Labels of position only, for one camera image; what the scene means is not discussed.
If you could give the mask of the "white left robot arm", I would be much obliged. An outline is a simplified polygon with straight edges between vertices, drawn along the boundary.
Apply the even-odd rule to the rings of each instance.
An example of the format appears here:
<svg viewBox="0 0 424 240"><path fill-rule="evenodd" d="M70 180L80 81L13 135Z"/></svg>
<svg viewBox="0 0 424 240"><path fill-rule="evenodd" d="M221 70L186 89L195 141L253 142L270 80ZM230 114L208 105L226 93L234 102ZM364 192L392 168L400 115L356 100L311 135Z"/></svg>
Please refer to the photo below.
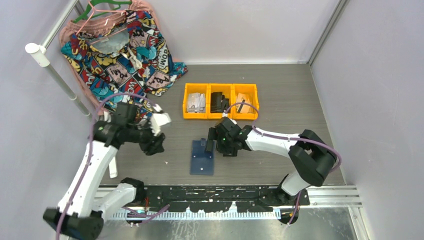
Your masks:
<svg viewBox="0 0 424 240"><path fill-rule="evenodd" d="M137 107L119 103L116 111L95 121L90 129L82 162L65 195L56 207L48 207L43 220L55 230L56 237L95 240L104 223L127 204L135 207L146 202L144 182L126 177L100 200L95 195L101 180L124 143L139 144L151 156L164 152L162 127L171 123L168 113L155 104L153 114L144 123L136 122Z"/></svg>

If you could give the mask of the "navy leather card holder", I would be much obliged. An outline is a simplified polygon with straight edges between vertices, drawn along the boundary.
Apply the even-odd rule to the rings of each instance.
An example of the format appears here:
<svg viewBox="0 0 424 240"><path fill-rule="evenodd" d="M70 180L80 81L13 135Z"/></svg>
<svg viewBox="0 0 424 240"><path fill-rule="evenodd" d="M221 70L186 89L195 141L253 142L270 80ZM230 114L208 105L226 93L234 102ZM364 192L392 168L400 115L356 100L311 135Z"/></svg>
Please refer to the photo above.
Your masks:
<svg viewBox="0 0 424 240"><path fill-rule="evenodd" d="M205 153L207 140L193 140L191 143L190 170L191 175L212 176L215 167L215 142L213 153Z"/></svg>

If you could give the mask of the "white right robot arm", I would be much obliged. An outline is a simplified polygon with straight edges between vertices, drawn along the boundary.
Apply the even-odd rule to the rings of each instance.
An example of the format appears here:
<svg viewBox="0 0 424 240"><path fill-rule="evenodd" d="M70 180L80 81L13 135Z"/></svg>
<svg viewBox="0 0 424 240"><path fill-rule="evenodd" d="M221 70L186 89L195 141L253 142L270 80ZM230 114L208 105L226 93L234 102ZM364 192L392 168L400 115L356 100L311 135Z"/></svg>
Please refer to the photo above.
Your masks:
<svg viewBox="0 0 424 240"><path fill-rule="evenodd" d="M321 187L338 162L335 152L309 129L297 134L276 133L253 125L240 127L235 120L223 117L208 130L206 153L217 151L224 157L235 157L240 150L268 152L293 163L294 172L277 188L260 195L270 206L291 205L307 187Z"/></svg>

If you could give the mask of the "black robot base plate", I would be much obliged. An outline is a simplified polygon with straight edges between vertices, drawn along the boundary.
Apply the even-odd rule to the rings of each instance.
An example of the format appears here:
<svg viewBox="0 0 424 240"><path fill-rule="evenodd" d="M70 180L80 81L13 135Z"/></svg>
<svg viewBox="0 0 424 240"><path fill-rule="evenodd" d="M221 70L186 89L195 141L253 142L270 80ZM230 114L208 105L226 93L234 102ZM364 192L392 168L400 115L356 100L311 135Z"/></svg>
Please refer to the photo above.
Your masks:
<svg viewBox="0 0 424 240"><path fill-rule="evenodd" d="M126 219L144 222L278 220L294 223L311 204L308 191L286 196L272 185L149 185L145 198L126 205Z"/></svg>

